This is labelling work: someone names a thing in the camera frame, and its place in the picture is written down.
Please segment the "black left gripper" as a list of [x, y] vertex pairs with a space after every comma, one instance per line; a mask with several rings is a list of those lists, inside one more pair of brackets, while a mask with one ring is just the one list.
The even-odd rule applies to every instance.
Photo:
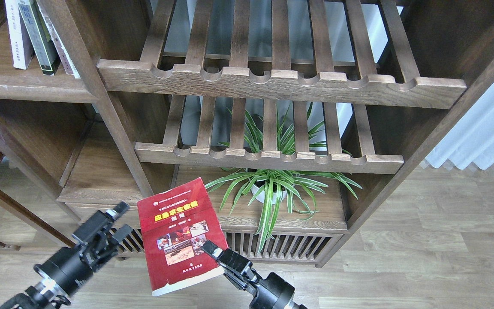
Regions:
[[55, 296], [69, 298], [116, 256], [119, 244], [134, 229], [124, 224], [113, 236], [109, 231], [129, 209], [126, 202], [120, 202], [106, 212], [96, 211], [73, 233], [77, 240], [73, 248], [61, 248], [43, 264], [36, 264], [33, 268], [43, 278], [44, 285], [40, 293], [46, 295], [44, 290], [50, 289]]

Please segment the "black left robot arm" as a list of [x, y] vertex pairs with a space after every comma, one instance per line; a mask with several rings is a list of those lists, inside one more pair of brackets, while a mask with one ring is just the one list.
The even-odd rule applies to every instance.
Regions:
[[132, 228], [125, 224], [114, 234], [110, 229], [130, 206], [120, 202], [106, 212], [96, 211], [74, 233], [77, 244], [73, 248], [61, 248], [43, 264], [33, 268], [42, 277], [25, 293], [6, 301], [2, 309], [58, 309], [70, 305], [70, 297], [118, 254], [118, 246]]

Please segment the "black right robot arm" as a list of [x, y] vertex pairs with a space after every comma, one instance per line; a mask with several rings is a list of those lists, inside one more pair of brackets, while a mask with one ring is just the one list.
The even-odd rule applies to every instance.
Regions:
[[266, 279], [256, 272], [251, 260], [237, 252], [222, 250], [207, 240], [202, 250], [209, 254], [225, 269], [224, 276], [239, 290], [245, 290], [253, 296], [250, 309], [305, 309], [303, 304], [294, 302], [294, 286], [281, 276], [270, 272]]

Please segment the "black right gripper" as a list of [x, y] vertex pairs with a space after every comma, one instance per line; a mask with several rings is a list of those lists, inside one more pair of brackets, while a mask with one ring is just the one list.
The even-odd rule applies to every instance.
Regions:
[[274, 272], [266, 279], [252, 267], [251, 260], [235, 251], [222, 249], [207, 240], [202, 250], [213, 259], [219, 258], [219, 265], [225, 268], [225, 277], [239, 290], [245, 290], [253, 296], [250, 309], [294, 309], [295, 288]]

